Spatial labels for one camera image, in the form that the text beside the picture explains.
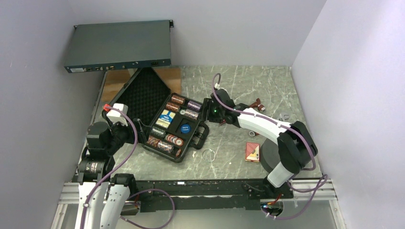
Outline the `blue white card deck box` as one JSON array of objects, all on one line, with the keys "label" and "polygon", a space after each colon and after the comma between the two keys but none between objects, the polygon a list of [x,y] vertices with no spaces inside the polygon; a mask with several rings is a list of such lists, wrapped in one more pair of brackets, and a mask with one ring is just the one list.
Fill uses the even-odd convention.
[{"label": "blue white card deck box", "polygon": [[164,109],[155,124],[168,129],[175,116],[175,112]]}]

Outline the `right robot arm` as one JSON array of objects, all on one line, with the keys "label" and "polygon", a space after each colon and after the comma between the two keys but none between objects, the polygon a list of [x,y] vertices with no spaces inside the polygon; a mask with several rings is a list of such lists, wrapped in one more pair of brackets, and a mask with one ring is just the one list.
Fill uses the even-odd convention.
[{"label": "right robot arm", "polygon": [[312,163],[316,146],[306,126],[299,121],[282,122],[255,111],[246,104],[236,105],[225,89],[213,89],[207,120],[214,118],[264,136],[278,146],[280,161],[265,178],[263,192],[269,198],[281,193],[282,185]]}]

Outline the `grey chip stack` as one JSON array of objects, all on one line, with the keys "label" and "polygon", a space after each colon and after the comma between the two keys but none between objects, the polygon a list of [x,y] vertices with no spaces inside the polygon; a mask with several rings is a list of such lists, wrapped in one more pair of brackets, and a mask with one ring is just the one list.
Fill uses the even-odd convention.
[{"label": "grey chip stack", "polygon": [[186,109],[184,115],[188,118],[193,120],[197,120],[199,117],[199,113],[190,109]]}]

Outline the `red card deck box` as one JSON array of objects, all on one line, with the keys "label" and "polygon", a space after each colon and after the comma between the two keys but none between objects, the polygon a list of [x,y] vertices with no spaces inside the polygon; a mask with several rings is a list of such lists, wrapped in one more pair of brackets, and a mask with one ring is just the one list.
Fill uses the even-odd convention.
[{"label": "red card deck box", "polygon": [[246,142],[245,161],[256,163],[260,162],[260,144]]}]

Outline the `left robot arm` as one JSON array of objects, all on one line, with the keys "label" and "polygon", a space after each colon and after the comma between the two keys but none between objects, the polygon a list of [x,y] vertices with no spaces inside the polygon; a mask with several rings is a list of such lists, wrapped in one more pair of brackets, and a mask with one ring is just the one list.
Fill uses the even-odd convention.
[{"label": "left robot arm", "polygon": [[133,174],[117,170],[113,155],[125,144],[136,145],[131,125],[95,122],[88,127],[87,145],[78,164],[79,207],[75,228],[114,229],[126,200],[138,191]]}]

